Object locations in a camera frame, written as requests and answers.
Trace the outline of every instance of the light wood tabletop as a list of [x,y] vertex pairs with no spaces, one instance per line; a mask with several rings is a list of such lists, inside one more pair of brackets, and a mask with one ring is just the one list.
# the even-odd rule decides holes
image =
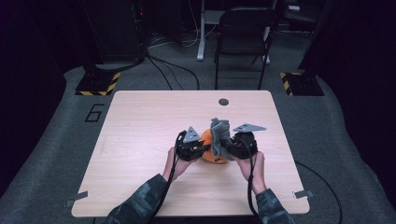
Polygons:
[[[220,99],[229,104],[220,105]],[[269,91],[117,91],[78,191],[88,191],[88,197],[75,201],[73,216],[106,217],[163,173],[180,132],[191,126],[201,134],[213,118],[230,121],[231,136],[244,123],[265,127],[254,135],[265,155],[267,187],[291,214],[308,212],[307,199],[293,196],[304,188]],[[172,183],[157,216],[251,215],[247,192],[248,182],[235,161],[200,159]]]

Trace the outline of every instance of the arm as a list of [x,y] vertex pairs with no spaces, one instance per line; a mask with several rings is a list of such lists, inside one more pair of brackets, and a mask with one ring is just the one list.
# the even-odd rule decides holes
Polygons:
[[[250,176],[250,159],[241,160],[233,156],[233,159],[241,168],[242,175],[246,180]],[[264,181],[264,154],[257,152],[253,156],[256,161],[253,170],[252,189],[256,195],[259,208],[259,217],[263,224],[283,223],[294,224],[290,214],[283,208],[275,194],[266,187]]]
[[[155,175],[134,194],[108,214],[104,224],[148,223],[163,196],[168,177],[173,164],[174,148],[168,151],[168,158],[163,169],[163,175]],[[173,180],[182,175],[195,161],[178,160]]]

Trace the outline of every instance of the black and yellow hazard tape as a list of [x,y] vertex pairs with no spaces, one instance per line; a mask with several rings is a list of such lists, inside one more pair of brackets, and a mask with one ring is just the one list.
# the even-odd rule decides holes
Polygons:
[[117,73],[116,75],[114,75],[114,77],[111,79],[110,85],[108,86],[107,90],[105,90],[105,91],[76,91],[76,95],[86,95],[86,96],[110,95],[111,92],[113,92],[114,88],[116,87],[119,77],[120,77],[120,73]]
[[290,84],[288,82],[288,79],[286,78],[286,75],[299,76],[300,74],[301,73],[280,73],[280,77],[282,78],[282,82],[283,82],[283,87],[285,88],[287,95],[293,95],[293,92],[291,91]]

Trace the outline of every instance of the orange ball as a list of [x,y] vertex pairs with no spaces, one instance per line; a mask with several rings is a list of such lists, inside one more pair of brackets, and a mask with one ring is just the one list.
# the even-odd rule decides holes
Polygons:
[[[212,141],[213,141],[213,137],[212,137],[212,132],[210,131],[210,129],[204,131],[201,134],[201,141],[204,141],[204,145],[211,145]],[[202,155],[202,158],[206,161],[210,161],[216,164],[223,164],[226,163],[228,160],[225,159],[224,157],[215,157],[213,156],[213,152],[212,152],[212,147],[208,150],[204,152],[204,155]]]

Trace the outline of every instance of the camouflage sleeve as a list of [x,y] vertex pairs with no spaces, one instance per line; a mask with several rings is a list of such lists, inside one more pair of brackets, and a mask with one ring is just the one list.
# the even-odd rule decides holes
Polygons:
[[271,189],[256,195],[259,217],[263,224],[294,224],[290,214],[283,208]]
[[160,202],[166,181],[155,175],[108,214],[104,224],[147,223]]

